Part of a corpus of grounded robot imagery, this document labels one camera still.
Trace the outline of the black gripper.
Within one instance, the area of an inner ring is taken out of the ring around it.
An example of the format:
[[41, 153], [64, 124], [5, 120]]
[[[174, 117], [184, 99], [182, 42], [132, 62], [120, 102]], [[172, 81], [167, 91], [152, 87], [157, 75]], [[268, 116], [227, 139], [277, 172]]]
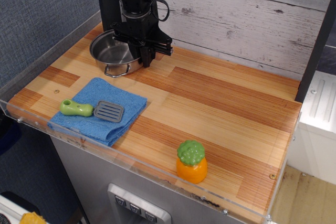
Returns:
[[126, 42], [133, 58], [141, 58], [143, 66], [148, 68], [156, 52], [171, 55], [172, 38], [159, 28], [158, 12], [150, 11], [139, 19], [130, 19], [122, 15], [120, 23], [114, 23], [115, 37]]

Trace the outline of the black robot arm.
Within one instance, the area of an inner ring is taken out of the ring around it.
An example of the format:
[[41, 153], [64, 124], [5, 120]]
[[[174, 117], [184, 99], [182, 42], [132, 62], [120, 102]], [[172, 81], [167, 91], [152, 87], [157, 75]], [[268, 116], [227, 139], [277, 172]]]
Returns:
[[[150, 66], [157, 52], [170, 56], [172, 38], [159, 28], [159, 22], [166, 21], [170, 15], [168, 3], [165, 0], [119, 1], [123, 21], [112, 24], [115, 39], [127, 43], [132, 55], [141, 58], [145, 68]], [[164, 18], [159, 17], [158, 3], [167, 7]]]

